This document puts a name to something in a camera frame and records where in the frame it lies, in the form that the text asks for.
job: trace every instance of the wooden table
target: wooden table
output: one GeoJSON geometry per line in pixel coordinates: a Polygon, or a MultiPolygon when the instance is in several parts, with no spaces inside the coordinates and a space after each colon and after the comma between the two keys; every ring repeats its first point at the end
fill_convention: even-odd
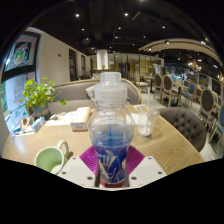
{"type": "MultiPolygon", "coordinates": [[[[132,106],[127,108],[130,112],[136,113],[132,106]]],[[[42,148],[56,146],[60,140],[67,141],[74,156],[80,156],[92,146],[88,132],[72,132],[69,125],[44,125],[35,134],[16,136],[12,143],[9,136],[3,149],[3,158],[34,165],[34,158],[42,148]]],[[[144,156],[153,156],[167,175],[204,162],[194,146],[161,116],[156,120],[149,137],[139,136],[136,126],[131,145],[144,156]]]]}

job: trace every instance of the black ceiling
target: black ceiling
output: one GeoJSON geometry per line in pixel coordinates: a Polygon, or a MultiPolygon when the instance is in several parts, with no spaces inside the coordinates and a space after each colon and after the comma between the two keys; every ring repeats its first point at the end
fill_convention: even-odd
{"type": "MultiPolygon", "coordinates": [[[[62,3],[42,13],[39,18],[31,21],[28,26],[41,29],[87,55],[95,54],[97,49],[142,54],[143,52],[138,51],[138,48],[155,40],[170,38],[205,40],[207,36],[192,20],[193,17],[188,17],[185,14],[191,8],[194,10],[195,15],[197,14],[196,8],[194,8],[197,6],[197,3],[194,3],[195,1],[197,3],[204,2],[201,0],[60,1],[62,3]],[[179,4],[178,6],[185,13],[167,2],[179,4]]],[[[206,12],[206,10],[209,10],[203,8],[203,4],[201,7],[200,11],[206,12]]],[[[208,41],[206,44],[213,46],[214,42],[208,41]]],[[[202,53],[198,55],[198,52],[180,49],[155,53],[144,52],[144,54],[159,55],[164,57],[167,65],[179,64],[184,67],[187,67],[192,59],[200,58],[202,62],[198,62],[198,65],[202,66],[203,73],[210,74],[214,78],[219,73],[220,67],[218,69],[213,67],[213,64],[218,65],[218,63],[202,53]]]]}

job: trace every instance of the gray sofa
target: gray sofa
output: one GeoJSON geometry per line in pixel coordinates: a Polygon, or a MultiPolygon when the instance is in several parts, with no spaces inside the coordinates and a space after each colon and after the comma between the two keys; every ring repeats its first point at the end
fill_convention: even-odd
{"type": "MultiPolygon", "coordinates": [[[[64,83],[55,86],[56,93],[62,91],[56,96],[55,101],[49,103],[49,110],[52,114],[59,112],[69,112],[74,111],[79,107],[90,106],[91,109],[95,108],[95,104],[87,95],[86,89],[99,83],[98,79],[80,80],[69,83],[64,83]],[[59,102],[60,99],[66,99],[67,104],[62,106],[59,102]]],[[[141,93],[136,86],[134,86],[130,81],[122,79],[123,82],[127,84],[128,88],[128,104],[141,104],[141,93]]]]}
{"type": "Polygon", "coordinates": [[[204,123],[197,116],[181,107],[163,108],[159,111],[160,115],[172,124],[198,152],[203,149],[207,131],[204,123]]]}

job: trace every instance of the green mug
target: green mug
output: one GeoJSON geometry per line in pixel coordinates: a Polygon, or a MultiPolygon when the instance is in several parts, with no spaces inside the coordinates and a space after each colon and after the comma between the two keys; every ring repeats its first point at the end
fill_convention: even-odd
{"type": "Polygon", "coordinates": [[[61,140],[56,147],[48,146],[41,149],[34,159],[34,165],[56,175],[68,161],[68,153],[68,143],[61,140]],[[63,144],[65,145],[64,153],[61,150],[63,144]]]}

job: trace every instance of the water bottle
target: water bottle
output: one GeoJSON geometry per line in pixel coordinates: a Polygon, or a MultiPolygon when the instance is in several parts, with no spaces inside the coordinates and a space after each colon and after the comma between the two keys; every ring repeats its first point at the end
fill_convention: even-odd
{"type": "Polygon", "coordinates": [[[96,110],[88,130],[100,165],[103,187],[123,187],[125,159],[134,137],[135,123],[125,108],[127,86],[121,73],[101,73],[95,84],[96,110]]]}

